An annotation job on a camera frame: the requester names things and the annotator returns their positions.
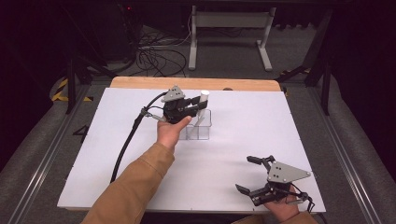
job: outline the brown sleeve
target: brown sleeve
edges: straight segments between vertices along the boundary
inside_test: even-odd
[[[139,223],[174,160],[169,149],[152,145],[107,187],[82,223]]]
[[[282,224],[318,224],[308,212],[302,212],[299,215],[290,218],[287,221],[282,222]]]

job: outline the floor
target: floor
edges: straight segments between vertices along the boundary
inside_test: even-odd
[[[274,28],[267,43],[273,72],[264,71],[255,47],[262,32],[243,30],[237,37],[228,37],[216,31],[202,31],[198,37],[196,69],[185,68],[184,74],[180,72],[176,77],[274,79],[283,70],[302,63],[316,30],[313,27]],[[189,56],[188,42],[161,49],[177,50],[187,59]],[[183,57],[174,52],[162,54],[179,64],[184,62]],[[118,66],[115,63],[110,69]],[[179,68],[175,63],[168,63],[163,72],[171,74]],[[134,64],[120,76],[139,71]],[[158,75],[149,71],[134,76]],[[324,116],[318,107],[320,82],[315,88],[307,88],[303,83],[305,77],[305,74],[293,77],[282,83],[282,87],[287,89],[291,113],[318,176],[327,223],[396,223],[395,183],[343,102],[336,80],[332,79],[330,116]],[[0,174],[0,223],[79,223],[84,218],[86,212],[67,211],[56,204],[81,147],[81,136],[73,133],[90,125],[110,81],[108,77],[94,76],[90,86],[78,85],[78,99],[91,96],[93,101],[80,101],[69,115],[65,114],[67,102],[54,102],[21,143]],[[147,214],[143,222],[165,223],[166,219],[173,218],[163,216]],[[320,216],[314,217],[318,223],[324,223]],[[264,219],[265,223],[276,223],[270,215]]]

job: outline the transparent box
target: transparent box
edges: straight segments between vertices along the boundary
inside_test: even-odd
[[[208,140],[212,126],[212,111],[201,110],[201,118],[195,116],[191,122],[181,130],[179,140]]]

